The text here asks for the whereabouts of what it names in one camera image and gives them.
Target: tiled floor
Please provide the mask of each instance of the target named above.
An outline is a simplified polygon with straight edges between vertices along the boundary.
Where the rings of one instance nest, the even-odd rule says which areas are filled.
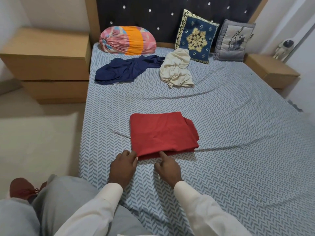
[[[23,89],[0,96],[0,199],[17,177],[39,187],[52,173],[77,176],[84,108],[39,105]]]

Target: figurine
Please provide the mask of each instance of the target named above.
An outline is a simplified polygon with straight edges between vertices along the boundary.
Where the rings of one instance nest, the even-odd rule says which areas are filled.
[[[278,48],[276,49],[275,55],[273,57],[275,59],[282,60],[293,50],[293,48],[294,41],[291,39],[285,39],[278,45]]]

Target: mattress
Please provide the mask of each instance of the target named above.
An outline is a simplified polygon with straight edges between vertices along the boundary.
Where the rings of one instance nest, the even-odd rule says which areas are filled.
[[[165,56],[171,49],[157,48]],[[159,69],[134,82],[98,85],[98,68],[134,56],[93,47],[80,151],[80,177],[101,189],[110,163],[130,149],[133,113],[180,111],[199,133],[194,153],[175,155],[182,178],[212,196],[253,235],[315,232],[315,129],[240,62],[191,61],[194,88],[169,89]],[[158,159],[139,161],[121,204],[155,235],[192,235],[174,194],[154,172]]]

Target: navy blue shirt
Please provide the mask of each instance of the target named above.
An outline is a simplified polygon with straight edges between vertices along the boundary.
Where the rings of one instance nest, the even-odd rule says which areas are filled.
[[[115,58],[111,62],[96,71],[95,81],[106,85],[117,82],[132,82],[147,68],[160,68],[164,57],[141,55],[132,59]]]

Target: leg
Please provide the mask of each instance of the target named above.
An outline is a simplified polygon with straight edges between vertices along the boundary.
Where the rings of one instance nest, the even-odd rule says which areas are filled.
[[[26,200],[2,199],[0,229],[4,236],[38,236],[40,224],[33,207]]]
[[[43,236],[54,235],[81,206],[93,199],[98,190],[77,177],[56,177],[47,182],[33,202],[42,225]],[[108,236],[151,234],[126,208],[118,206]]]

